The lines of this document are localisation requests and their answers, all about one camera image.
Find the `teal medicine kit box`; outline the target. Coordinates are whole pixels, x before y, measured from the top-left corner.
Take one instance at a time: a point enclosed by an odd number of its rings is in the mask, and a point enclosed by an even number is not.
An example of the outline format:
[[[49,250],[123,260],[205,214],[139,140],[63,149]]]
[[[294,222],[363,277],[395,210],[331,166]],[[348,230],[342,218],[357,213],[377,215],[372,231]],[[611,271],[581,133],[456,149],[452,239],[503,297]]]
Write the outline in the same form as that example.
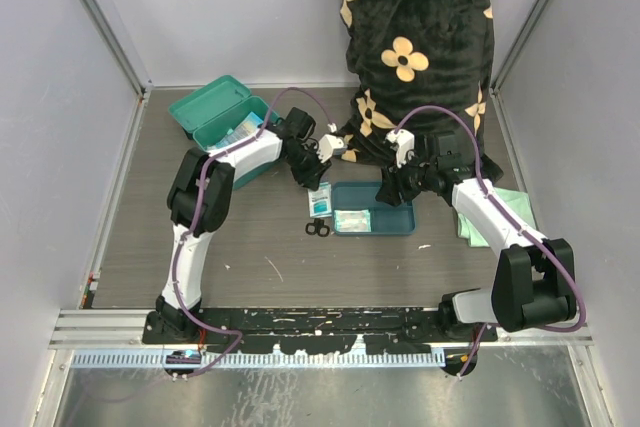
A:
[[[231,75],[224,75],[174,102],[169,114],[202,149],[222,139],[249,113],[263,120],[268,104]]]

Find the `white gauze pad stack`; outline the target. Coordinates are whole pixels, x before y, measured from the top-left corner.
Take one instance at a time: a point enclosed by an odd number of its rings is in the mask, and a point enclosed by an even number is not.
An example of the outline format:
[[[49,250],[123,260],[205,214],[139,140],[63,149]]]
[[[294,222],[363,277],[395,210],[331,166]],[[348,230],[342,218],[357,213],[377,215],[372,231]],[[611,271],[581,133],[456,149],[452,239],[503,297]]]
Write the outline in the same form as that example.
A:
[[[334,229],[339,233],[370,233],[371,213],[369,210],[336,210]]]

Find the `black floral plush blanket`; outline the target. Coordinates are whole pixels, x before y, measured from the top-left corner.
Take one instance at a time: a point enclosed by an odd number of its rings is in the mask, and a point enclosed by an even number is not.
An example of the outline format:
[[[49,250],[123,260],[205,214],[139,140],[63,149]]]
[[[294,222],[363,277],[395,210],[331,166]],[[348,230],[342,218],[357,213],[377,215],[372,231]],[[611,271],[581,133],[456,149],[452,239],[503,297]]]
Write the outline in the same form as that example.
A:
[[[384,167],[397,127],[415,136],[453,132],[493,182],[502,169],[484,152],[494,60],[491,0],[341,0],[346,66],[359,88],[340,130],[342,160]]]

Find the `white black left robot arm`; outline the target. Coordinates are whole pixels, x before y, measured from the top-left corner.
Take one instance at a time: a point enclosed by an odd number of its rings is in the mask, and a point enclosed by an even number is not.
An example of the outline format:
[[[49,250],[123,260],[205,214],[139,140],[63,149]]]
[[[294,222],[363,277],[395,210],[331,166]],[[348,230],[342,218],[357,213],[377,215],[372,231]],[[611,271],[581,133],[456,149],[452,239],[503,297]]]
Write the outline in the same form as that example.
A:
[[[167,198],[173,249],[166,284],[155,312],[165,332],[178,343],[200,331],[204,264],[214,234],[225,222],[237,180],[277,160],[285,160],[296,183],[317,190],[331,165],[309,143],[315,120],[294,108],[285,118],[265,122],[244,139],[211,152],[192,148],[185,154]]]

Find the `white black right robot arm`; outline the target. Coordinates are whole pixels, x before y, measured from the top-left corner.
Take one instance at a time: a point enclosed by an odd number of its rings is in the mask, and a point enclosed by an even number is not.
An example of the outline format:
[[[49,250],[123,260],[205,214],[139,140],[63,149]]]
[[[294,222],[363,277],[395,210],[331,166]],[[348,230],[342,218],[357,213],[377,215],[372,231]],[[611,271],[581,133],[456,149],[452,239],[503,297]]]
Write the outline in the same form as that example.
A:
[[[395,158],[381,171],[378,201],[397,207],[433,192],[476,228],[497,257],[491,287],[443,296],[438,326],[444,337],[462,340],[474,324],[508,332],[548,328],[578,313],[572,248],[527,225],[482,178],[476,163],[464,161],[452,134],[418,145],[413,134],[398,129],[386,142]]]

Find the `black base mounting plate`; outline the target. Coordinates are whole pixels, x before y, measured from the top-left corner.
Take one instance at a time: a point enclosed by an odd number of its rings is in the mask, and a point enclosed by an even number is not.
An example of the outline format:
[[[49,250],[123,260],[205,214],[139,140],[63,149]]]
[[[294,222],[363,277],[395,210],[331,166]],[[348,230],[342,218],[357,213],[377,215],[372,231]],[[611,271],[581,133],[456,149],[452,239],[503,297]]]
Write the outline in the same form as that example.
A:
[[[164,316],[155,310],[145,320],[146,345],[201,343],[221,353],[242,338],[236,352],[267,354],[278,348],[286,355],[346,354],[362,340],[365,352],[375,354],[429,353],[436,343],[467,344],[480,326],[453,319],[449,307],[355,308],[204,308],[195,313],[218,332],[203,329],[183,313]]]

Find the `black handled scissors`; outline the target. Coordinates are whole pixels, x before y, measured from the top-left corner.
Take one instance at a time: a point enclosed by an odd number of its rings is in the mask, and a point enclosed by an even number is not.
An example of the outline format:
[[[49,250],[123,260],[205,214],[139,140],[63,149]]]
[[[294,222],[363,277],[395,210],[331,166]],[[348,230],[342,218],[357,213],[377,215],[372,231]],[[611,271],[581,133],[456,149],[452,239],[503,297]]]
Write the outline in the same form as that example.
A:
[[[309,236],[319,236],[326,238],[330,235],[331,229],[325,223],[324,218],[314,218],[311,222],[305,225],[305,233]]]

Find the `light green cloth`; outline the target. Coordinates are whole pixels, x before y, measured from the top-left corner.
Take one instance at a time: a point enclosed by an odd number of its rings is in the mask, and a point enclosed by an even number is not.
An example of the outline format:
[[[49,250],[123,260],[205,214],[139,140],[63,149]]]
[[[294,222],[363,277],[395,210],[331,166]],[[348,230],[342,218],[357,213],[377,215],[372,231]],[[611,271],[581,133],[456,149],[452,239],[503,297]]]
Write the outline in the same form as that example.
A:
[[[537,229],[530,198],[527,193],[499,187],[494,187],[493,190],[494,196],[500,198],[500,202],[510,211],[511,216],[514,217],[519,224],[526,224],[531,229]],[[497,220],[499,227],[506,227],[507,232],[517,234],[517,230],[513,228],[493,204],[486,200],[483,200],[483,204],[489,206],[491,219]],[[495,241],[487,240],[483,235],[483,230],[479,230],[475,222],[469,220],[460,212],[457,212],[457,236],[465,240],[468,246],[473,248],[484,247],[494,249],[497,245]]]

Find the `large blue cotton pack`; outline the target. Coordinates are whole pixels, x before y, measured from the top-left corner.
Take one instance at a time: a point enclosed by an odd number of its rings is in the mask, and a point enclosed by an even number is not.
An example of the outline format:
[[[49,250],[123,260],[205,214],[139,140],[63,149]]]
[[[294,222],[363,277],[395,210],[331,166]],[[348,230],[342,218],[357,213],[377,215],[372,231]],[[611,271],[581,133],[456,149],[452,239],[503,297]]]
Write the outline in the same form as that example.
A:
[[[235,128],[229,129],[221,140],[207,148],[207,151],[214,151],[225,148],[231,144],[239,142],[254,135],[263,123],[263,119],[255,112],[249,113]]]

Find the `teal white sachet packet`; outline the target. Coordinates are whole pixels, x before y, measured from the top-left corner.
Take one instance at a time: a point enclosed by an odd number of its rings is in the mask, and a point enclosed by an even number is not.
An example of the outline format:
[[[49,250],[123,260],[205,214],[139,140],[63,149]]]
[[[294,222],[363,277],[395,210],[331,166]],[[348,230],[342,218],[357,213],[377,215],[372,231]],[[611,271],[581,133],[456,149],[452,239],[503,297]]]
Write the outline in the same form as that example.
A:
[[[309,215],[311,218],[326,218],[332,215],[332,186],[321,182],[317,190],[308,190]]]

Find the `dark teal divided tray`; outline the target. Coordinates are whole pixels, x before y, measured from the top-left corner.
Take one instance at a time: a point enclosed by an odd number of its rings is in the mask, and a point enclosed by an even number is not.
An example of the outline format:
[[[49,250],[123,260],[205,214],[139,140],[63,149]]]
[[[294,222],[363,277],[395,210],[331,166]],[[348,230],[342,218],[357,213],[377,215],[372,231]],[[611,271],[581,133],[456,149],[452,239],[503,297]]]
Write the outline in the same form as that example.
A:
[[[333,227],[336,210],[369,210],[370,233],[339,233],[341,236],[408,236],[416,228],[413,204],[392,207],[378,202],[375,197],[381,183],[375,181],[344,181],[332,187]]]

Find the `aluminium slotted rail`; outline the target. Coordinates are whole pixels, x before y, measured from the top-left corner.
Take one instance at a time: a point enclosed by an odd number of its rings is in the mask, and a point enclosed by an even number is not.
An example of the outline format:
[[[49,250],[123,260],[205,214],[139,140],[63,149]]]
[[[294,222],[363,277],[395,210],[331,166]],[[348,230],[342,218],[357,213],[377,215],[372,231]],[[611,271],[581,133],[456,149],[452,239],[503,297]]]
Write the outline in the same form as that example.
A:
[[[242,333],[221,353],[210,352],[201,343],[146,345],[142,342],[145,320],[151,311],[79,310],[60,313],[49,341],[52,349],[71,349],[72,364],[90,367],[161,367],[189,373],[209,363],[219,369],[260,368],[360,368],[360,367],[435,367],[446,363],[442,343],[429,353],[375,354],[365,352],[357,340],[346,354],[286,355],[278,348],[267,354],[245,354],[234,350]]]

